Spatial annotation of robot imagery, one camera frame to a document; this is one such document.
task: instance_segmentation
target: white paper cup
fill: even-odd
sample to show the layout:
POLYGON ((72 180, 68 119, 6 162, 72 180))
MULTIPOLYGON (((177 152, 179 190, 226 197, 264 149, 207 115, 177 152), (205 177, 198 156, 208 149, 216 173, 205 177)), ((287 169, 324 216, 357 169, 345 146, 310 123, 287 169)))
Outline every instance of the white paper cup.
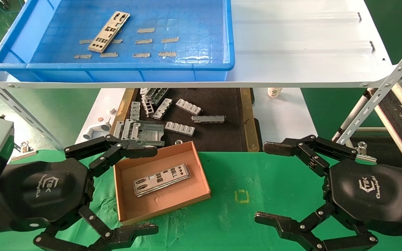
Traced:
POLYGON ((268 88, 268 96, 270 98, 277 98, 280 95, 282 88, 268 88))

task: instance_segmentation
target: yellow marking on mat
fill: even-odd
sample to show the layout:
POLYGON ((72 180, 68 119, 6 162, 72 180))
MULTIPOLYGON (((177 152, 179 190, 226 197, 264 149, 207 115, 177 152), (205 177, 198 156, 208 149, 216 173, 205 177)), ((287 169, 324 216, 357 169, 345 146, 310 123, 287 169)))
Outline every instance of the yellow marking on mat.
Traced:
POLYGON ((235 191, 235 201, 238 202, 238 203, 245 203, 245 204, 249 203, 249 193, 247 191, 243 190, 243 189, 239 189, 238 191, 235 191), (242 192, 242 193, 246 194, 246 200, 238 200, 238 193, 239 192, 242 192))

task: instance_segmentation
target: green floor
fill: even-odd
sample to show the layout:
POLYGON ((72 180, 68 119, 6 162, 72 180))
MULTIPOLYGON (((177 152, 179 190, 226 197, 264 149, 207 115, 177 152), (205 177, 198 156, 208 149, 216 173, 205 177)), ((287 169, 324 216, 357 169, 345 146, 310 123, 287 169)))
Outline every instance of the green floor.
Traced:
MULTIPOLYGON (((9 0, 10 9, 20 8, 17 0, 9 0)), ((402 0, 366 0, 367 7, 389 52, 392 63, 402 57, 402 0)), ((3 38, 17 13, 0 11, 0 40, 3 38)), ((317 132, 331 138, 351 108, 362 95, 363 89, 303 89, 317 132)), ((88 90, 14 90, 13 95, 30 110, 63 144, 72 144, 83 125, 86 115, 98 94, 98 89, 88 90)), ((11 108, 0 100, 0 114, 15 121, 18 132, 16 142, 29 140, 37 149, 51 148, 11 108)), ((363 124, 366 127, 382 126, 372 114, 363 124)))

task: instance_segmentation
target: metal bracket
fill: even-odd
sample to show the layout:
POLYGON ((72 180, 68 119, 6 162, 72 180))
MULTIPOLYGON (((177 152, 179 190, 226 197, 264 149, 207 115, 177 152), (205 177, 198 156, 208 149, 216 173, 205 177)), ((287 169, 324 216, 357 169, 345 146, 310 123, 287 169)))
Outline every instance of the metal bracket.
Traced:
POLYGON ((356 129, 364 122, 364 120, 369 116, 369 114, 375 109, 375 107, 381 102, 381 100, 387 95, 387 93, 392 89, 392 87, 401 79, 402 77, 402 59, 399 64, 396 65, 394 71, 383 81, 383 83, 378 87, 378 89, 367 89, 371 96, 365 104, 358 109, 357 115, 352 119, 349 125, 344 129, 343 132, 338 132, 335 135, 334 140, 338 144, 345 144, 347 140, 353 135, 356 129))
POLYGON ((48 130, 43 124, 41 124, 35 116, 32 115, 16 98, 10 94, 6 89, 0 87, 0 99, 5 102, 10 108, 13 109, 22 119, 24 119, 29 125, 34 127, 46 140, 54 146, 57 150, 62 150, 63 146, 59 140, 48 130))

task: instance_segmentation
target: blue plastic bin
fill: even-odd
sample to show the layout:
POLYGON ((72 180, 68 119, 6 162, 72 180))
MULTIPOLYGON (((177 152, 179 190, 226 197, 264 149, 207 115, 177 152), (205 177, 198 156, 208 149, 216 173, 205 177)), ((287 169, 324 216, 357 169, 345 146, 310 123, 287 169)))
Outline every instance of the blue plastic bin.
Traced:
POLYGON ((29 0, 0 43, 0 70, 20 81, 225 81, 234 64, 230 0, 29 0), (115 37, 123 42, 105 51, 119 56, 101 58, 79 41, 96 37, 115 11, 131 17, 115 37), (155 32, 137 33, 143 28, 155 32), (74 59, 81 54, 92 58, 74 59))

